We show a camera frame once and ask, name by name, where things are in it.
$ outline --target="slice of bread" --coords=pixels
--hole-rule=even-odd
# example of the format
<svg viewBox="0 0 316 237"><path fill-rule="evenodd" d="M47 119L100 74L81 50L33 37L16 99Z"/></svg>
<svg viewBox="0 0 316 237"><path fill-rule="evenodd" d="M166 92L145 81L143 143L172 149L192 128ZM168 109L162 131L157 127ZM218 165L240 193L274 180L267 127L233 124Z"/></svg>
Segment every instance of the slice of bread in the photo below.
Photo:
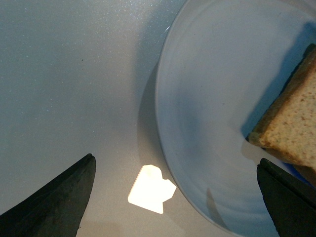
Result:
<svg viewBox="0 0 316 237"><path fill-rule="evenodd" d="M316 48L248 135L248 141L294 164L316 186Z"/></svg>

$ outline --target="white plate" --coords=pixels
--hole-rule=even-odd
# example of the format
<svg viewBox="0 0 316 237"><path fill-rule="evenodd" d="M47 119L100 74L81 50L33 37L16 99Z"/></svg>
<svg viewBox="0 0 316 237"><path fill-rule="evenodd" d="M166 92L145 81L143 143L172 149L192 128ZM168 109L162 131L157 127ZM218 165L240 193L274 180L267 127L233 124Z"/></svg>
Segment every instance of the white plate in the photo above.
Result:
<svg viewBox="0 0 316 237"><path fill-rule="evenodd" d="M245 141L316 42L303 1L189 0L161 53L157 121L170 171L208 220L245 237L278 236L262 200L262 157Z"/></svg>

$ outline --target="countertop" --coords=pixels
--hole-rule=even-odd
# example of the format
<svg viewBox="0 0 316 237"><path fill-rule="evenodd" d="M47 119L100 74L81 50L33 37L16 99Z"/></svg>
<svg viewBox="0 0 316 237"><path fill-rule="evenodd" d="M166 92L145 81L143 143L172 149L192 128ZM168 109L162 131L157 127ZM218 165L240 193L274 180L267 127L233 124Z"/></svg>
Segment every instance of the countertop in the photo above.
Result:
<svg viewBox="0 0 316 237"><path fill-rule="evenodd" d="M5 0L0 6L0 213L88 153L96 176L78 237L228 237L177 188L163 214L127 200L143 165L173 179L154 94L184 0Z"/></svg>

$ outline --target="white countertop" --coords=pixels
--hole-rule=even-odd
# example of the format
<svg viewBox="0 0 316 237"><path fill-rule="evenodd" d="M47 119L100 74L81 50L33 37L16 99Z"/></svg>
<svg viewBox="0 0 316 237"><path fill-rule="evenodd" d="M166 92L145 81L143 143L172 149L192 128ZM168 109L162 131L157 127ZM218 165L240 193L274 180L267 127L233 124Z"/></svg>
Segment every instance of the white countertop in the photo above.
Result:
<svg viewBox="0 0 316 237"><path fill-rule="evenodd" d="M0 213L88 153L78 237L228 237L179 189L157 214L127 201L146 164L172 177L156 129L156 65L184 0L5 0L0 7Z"/></svg>

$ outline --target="toast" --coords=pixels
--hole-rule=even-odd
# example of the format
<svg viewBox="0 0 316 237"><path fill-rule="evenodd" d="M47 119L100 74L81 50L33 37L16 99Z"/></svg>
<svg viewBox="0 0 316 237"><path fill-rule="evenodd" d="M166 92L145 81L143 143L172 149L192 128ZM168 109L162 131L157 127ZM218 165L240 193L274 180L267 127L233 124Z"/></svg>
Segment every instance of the toast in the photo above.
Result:
<svg viewBox="0 0 316 237"><path fill-rule="evenodd" d="M316 186L316 47L248 135Z"/></svg>

